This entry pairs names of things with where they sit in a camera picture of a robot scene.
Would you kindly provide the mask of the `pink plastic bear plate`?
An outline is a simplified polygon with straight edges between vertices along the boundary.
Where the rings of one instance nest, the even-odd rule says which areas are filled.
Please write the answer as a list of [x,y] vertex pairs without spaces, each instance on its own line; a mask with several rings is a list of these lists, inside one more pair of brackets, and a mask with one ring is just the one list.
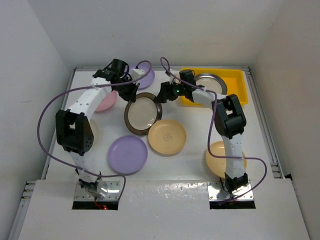
[[110,109],[117,101],[118,93],[116,91],[112,91],[108,94],[95,109],[95,112],[103,112]]

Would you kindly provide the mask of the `lilac plastic plate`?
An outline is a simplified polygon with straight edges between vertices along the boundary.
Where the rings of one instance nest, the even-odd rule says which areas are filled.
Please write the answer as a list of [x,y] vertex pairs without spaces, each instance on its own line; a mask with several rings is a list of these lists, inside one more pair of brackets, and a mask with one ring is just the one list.
[[148,158],[146,144],[140,138],[126,135],[116,139],[108,149],[107,162],[117,173],[130,175],[140,171]]
[[[146,64],[146,63],[142,63],[142,64],[139,65],[139,68],[141,70],[147,72],[148,69],[150,68],[150,66],[148,64]],[[150,70],[150,72],[148,73],[148,75],[139,81],[140,85],[139,85],[138,89],[139,90],[146,89],[147,87],[149,87],[154,82],[154,79],[155,79],[155,71],[152,68]]]

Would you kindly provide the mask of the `orange plastic plate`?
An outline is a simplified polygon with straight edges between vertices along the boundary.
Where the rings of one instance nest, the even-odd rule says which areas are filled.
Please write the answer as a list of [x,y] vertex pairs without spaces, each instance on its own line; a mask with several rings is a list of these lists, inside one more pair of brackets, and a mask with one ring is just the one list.
[[187,132],[176,120],[159,120],[149,129],[148,142],[161,155],[175,155],[185,147]]
[[210,145],[210,151],[205,152],[205,162],[208,168],[218,177],[231,179],[242,177],[246,174],[247,161],[240,142],[227,142],[227,147],[223,141],[218,141]]

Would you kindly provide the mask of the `cream plastic plate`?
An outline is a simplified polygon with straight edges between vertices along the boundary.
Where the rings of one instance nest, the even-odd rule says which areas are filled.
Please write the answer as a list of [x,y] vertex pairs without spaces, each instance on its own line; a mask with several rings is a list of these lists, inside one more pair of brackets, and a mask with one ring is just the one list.
[[94,142],[99,140],[99,128],[97,123],[94,120],[90,120],[90,127],[94,136]]

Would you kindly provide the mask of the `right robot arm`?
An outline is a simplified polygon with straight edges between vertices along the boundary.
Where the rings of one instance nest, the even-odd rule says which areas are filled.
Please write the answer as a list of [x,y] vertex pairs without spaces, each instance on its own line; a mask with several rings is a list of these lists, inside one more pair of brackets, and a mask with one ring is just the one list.
[[231,194],[248,183],[242,151],[242,135],[247,120],[238,97],[223,95],[190,83],[163,82],[155,102],[164,104],[175,101],[179,96],[200,103],[212,109],[214,126],[224,144],[226,167],[224,172],[225,190]]

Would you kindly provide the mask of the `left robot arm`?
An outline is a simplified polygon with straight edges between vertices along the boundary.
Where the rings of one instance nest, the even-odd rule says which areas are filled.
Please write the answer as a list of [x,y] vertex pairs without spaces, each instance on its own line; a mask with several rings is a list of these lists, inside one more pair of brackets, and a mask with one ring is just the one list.
[[55,115],[57,143],[72,157],[77,166],[79,185],[91,196],[101,196],[102,174],[94,156],[88,153],[95,139],[90,120],[99,104],[113,91],[125,101],[134,102],[139,88],[134,81],[144,74],[145,71],[138,67],[129,72],[127,63],[113,59],[93,74],[89,88],[75,103]]

